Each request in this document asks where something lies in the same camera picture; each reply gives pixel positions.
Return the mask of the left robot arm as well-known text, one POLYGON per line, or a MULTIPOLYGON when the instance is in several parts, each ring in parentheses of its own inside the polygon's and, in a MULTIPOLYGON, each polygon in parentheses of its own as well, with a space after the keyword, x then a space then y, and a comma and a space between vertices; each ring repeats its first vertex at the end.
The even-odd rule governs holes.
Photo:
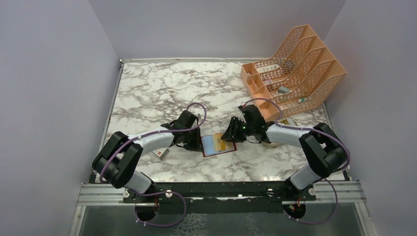
POLYGON ((160 148, 183 144, 186 150, 202 151, 200 129, 191 130, 199 118, 190 111, 183 111, 178 119, 165 123, 149 135, 129 137, 115 132, 92 162, 92 168, 114 188, 129 188, 143 202, 153 199, 153 180, 136 170, 142 155, 160 148))

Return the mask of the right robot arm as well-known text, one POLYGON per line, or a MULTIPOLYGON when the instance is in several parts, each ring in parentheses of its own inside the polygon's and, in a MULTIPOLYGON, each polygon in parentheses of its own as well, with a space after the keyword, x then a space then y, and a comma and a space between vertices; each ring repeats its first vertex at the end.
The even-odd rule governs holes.
POLYGON ((303 190, 347 165, 350 155, 344 144, 325 123, 314 127, 284 125, 265 121, 254 105, 240 106, 243 120, 232 117, 221 139, 242 143, 253 136, 259 143, 280 143, 301 148, 307 160, 302 168, 285 181, 284 195, 296 200, 303 190))

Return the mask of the red leather card holder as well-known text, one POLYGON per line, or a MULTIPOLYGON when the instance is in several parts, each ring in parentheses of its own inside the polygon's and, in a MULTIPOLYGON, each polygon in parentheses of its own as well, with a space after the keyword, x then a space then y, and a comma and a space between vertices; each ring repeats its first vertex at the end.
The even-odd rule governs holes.
POLYGON ((201 137, 203 145, 203 157, 220 155, 237 150, 236 144, 222 140, 222 135, 222 133, 215 133, 201 137))

